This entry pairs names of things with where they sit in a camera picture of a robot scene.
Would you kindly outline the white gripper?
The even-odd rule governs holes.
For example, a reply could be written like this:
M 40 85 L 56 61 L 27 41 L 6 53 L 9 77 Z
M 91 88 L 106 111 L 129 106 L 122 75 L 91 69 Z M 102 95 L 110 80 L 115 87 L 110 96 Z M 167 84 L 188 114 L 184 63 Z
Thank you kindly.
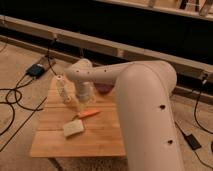
M 76 97 L 79 101 L 89 101 L 90 104 L 96 103 L 96 96 L 92 96 L 92 86 L 89 82 L 82 82 L 75 84 Z M 77 111 L 82 110 L 82 103 L 78 100 L 74 100 L 74 105 L 76 106 Z

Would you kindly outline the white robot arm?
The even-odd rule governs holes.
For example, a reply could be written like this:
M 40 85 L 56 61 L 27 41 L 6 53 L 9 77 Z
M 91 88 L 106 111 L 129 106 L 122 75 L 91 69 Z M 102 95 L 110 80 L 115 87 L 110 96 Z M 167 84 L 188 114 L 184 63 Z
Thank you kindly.
M 171 64 L 152 60 L 94 67 L 81 59 L 66 69 L 66 77 L 80 101 L 88 96 L 88 82 L 115 87 L 129 171 L 185 171 L 170 102 L 177 84 Z

